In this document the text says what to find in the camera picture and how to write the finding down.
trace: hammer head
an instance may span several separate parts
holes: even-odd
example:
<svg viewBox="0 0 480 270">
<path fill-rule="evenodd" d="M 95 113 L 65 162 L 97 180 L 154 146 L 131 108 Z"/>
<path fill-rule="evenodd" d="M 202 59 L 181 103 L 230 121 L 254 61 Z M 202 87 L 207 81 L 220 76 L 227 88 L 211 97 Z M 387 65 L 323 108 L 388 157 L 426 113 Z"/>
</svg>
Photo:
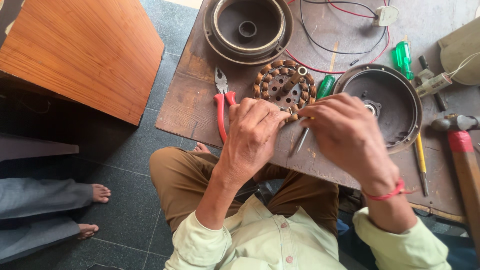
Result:
<svg viewBox="0 0 480 270">
<path fill-rule="evenodd" d="M 436 131 L 478 130 L 480 129 L 479 120 L 479 116 L 457 115 L 448 119 L 433 120 L 432 128 Z"/>
</svg>

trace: pliers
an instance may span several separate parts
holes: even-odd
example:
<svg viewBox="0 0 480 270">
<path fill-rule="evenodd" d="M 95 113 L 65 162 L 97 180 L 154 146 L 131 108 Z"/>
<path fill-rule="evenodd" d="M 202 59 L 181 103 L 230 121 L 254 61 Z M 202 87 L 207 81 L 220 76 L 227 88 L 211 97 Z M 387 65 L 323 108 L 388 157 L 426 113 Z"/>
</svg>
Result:
<svg viewBox="0 0 480 270">
<path fill-rule="evenodd" d="M 223 107 L 225 106 L 225 99 L 227 99 L 230 106 L 237 104 L 235 101 L 236 93 L 228 91 L 227 77 L 225 77 L 225 74 L 218 66 L 215 67 L 215 84 L 218 94 L 213 97 L 213 100 L 215 100 L 217 104 L 216 118 L 218 121 L 218 130 L 220 131 L 223 143 L 225 143 L 227 133 L 225 132 L 225 125 L 223 123 Z"/>
</svg>

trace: orange wooden cabinet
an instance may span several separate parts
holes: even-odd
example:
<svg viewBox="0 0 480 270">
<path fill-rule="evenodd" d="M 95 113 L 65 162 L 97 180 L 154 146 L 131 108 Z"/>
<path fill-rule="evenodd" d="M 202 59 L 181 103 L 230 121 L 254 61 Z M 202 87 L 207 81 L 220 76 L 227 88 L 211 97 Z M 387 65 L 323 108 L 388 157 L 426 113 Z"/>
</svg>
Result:
<svg viewBox="0 0 480 270">
<path fill-rule="evenodd" d="M 7 33 L 0 71 L 138 125 L 164 50 L 139 0 L 25 0 Z"/>
</svg>

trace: wooden hammer handle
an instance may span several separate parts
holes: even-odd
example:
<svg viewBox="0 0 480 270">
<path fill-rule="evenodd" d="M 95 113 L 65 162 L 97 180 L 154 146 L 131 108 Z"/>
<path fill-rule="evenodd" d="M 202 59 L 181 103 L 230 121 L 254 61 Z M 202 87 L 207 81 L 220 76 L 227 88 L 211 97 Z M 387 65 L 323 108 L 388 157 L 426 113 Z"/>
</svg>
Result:
<svg viewBox="0 0 480 270">
<path fill-rule="evenodd" d="M 463 204 L 475 243 L 477 258 L 480 255 L 480 169 L 473 152 L 470 135 L 466 131 L 448 131 L 448 142 L 453 154 L 456 174 Z"/>
</svg>

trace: white wire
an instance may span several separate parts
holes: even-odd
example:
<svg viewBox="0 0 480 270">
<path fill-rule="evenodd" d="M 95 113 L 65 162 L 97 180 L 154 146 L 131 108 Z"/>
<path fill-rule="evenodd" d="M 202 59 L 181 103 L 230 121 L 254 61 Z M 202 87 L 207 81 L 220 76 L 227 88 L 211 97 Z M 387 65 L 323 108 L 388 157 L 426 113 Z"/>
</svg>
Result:
<svg viewBox="0 0 480 270">
<path fill-rule="evenodd" d="M 455 74 L 460 70 L 462 69 L 464 66 L 466 66 L 470 61 L 472 61 L 472 59 L 474 59 L 476 56 L 480 55 L 480 52 L 477 52 L 477 53 L 474 53 L 470 56 L 468 56 L 467 58 L 465 58 L 465 60 L 463 60 L 459 65 L 458 65 L 458 68 L 452 72 L 450 72 L 449 74 L 447 74 L 448 76 L 450 76 L 450 78 L 452 78 L 453 76 L 455 76 Z"/>
</svg>

